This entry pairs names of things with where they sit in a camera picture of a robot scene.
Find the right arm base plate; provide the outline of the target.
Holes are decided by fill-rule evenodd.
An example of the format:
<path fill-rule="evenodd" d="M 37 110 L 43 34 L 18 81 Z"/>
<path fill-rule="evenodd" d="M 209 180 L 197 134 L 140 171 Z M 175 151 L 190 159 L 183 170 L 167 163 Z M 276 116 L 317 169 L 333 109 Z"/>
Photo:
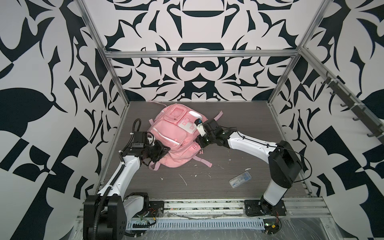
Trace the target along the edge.
<path fill-rule="evenodd" d="M 244 200 L 245 214 L 248 217 L 257 216 L 286 216 L 286 206 L 283 200 L 280 200 L 275 206 L 269 204 L 266 200 Z"/>

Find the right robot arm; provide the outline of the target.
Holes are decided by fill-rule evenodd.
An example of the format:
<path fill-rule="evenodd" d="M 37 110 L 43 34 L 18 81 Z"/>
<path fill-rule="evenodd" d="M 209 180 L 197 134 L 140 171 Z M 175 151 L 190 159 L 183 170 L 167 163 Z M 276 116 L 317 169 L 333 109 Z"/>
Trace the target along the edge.
<path fill-rule="evenodd" d="M 216 144 L 242 151 L 269 165 L 271 181 L 258 203 L 258 208 L 264 215 L 275 214 L 278 204 L 283 202 L 283 196 L 292 187 L 303 168 L 299 153 L 286 141 L 262 141 L 240 133 L 236 127 L 220 126 L 214 119 L 206 122 L 196 120 L 195 125 L 200 133 L 196 142 L 201 148 Z"/>

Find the pink student backpack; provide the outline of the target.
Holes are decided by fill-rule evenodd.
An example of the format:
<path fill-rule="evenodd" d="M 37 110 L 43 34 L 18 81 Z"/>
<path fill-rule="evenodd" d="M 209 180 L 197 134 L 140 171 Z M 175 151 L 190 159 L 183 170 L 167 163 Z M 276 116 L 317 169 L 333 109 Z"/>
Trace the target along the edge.
<path fill-rule="evenodd" d="M 155 119 L 149 120 L 149 132 L 170 148 L 160 161 L 149 165 L 151 170 L 157 171 L 160 165 L 178 168 L 190 160 L 201 162 L 209 168 L 212 166 L 212 163 L 198 157 L 198 154 L 203 153 L 203 149 L 196 143 L 199 132 L 194 122 L 198 118 L 203 123 L 208 120 L 203 114 L 185 105 L 172 104 L 163 108 Z"/>

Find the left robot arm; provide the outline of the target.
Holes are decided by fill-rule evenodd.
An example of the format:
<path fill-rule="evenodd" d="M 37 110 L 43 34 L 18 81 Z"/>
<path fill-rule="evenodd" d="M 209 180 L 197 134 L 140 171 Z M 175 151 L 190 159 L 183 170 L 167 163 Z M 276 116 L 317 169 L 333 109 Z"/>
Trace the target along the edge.
<path fill-rule="evenodd" d="M 128 222 L 149 209 L 146 193 L 125 198 L 131 180 L 146 159 L 158 161 L 170 149 L 150 132 L 134 132 L 129 143 L 119 151 L 119 166 L 106 185 L 84 202 L 83 238 L 85 240 L 121 240 L 131 236 Z"/>

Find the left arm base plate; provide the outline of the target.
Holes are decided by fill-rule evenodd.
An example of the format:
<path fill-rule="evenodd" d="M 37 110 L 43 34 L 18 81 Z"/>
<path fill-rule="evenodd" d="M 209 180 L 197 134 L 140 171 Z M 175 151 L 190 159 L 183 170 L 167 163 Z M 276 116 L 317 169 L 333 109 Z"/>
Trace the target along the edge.
<path fill-rule="evenodd" d="M 149 206 L 145 207 L 143 213 L 144 217 L 159 217 L 164 213 L 165 202 L 164 201 L 150 201 Z"/>

